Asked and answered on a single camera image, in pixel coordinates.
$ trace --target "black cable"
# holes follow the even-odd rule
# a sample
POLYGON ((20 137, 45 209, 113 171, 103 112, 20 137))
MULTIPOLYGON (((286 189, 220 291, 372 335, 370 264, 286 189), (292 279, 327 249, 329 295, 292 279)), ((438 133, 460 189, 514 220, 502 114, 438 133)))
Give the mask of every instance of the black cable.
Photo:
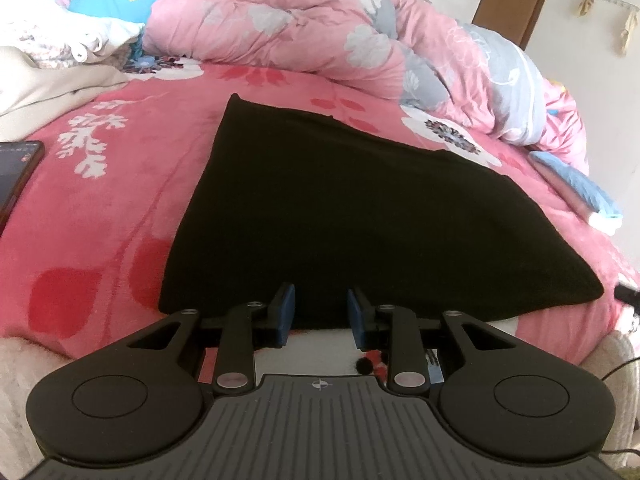
POLYGON ((620 455, 620 454, 632 453, 634 455, 640 456, 640 451, 638 451, 637 449, 615 449, 613 451, 603 450, 600 453, 603 455, 620 455))
POLYGON ((607 379, 609 379, 614 373, 616 373, 618 370, 622 370, 622 368, 624 368, 627 365, 630 365, 631 363, 635 363, 636 361, 640 361, 640 357, 634 357, 633 359, 629 359, 629 361, 626 361, 624 363, 622 363, 620 366, 616 366, 615 368, 613 368, 612 371, 610 371, 607 375, 605 375, 602 380, 606 381, 607 379))

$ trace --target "black cloth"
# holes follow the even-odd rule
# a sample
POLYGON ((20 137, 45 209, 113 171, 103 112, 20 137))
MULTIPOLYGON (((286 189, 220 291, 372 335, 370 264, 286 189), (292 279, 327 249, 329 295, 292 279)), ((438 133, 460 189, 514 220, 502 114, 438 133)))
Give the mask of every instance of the black cloth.
POLYGON ((162 312, 220 316, 296 285, 294 327, 348 326, 346 291, 419 317, 583 303, 598 278, 511 179, 446 150, 233 95, 167 262, 162 312))

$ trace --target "black device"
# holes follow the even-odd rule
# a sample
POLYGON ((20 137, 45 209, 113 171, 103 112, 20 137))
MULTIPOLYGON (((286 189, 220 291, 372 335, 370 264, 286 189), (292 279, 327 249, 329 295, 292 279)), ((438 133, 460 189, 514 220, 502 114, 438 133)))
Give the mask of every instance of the black device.
POLYGON ((266 375, 294 288, 225 318, 185 309, 60 368, 26 414, 45 460, 29 480, 613 480, 598 453, 615 405, 596 377, 461 312, 417 319, 348 292, 373 376, 266 375), (196 381, 218 347, 210 384, 196 381), (431 384, 426 349, 445 378, 431 384))
POLYGON ((0 235, 43 156, 44 144, 39 140, 0 142, 0 235))

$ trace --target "smartphone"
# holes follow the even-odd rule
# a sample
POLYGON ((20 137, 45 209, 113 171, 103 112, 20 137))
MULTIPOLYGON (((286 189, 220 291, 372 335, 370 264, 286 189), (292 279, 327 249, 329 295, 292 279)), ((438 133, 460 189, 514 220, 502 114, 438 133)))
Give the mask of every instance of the smartphone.
POLYGON ((0 142, 0 236, 20 193, 44 156, 39 140, 0 142))

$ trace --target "black cloth corner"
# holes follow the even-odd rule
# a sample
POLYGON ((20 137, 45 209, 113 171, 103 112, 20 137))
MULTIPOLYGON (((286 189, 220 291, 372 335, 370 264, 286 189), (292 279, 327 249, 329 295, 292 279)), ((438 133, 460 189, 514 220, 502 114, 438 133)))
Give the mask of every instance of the black cloth corner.
POLYGON ((220 316, 296 285, 295 328, 348 326, 346 291, 419 317, 507 319, 603 294, 511 179, 446 150, 233 95, 167 262, 160 309, 220 316))

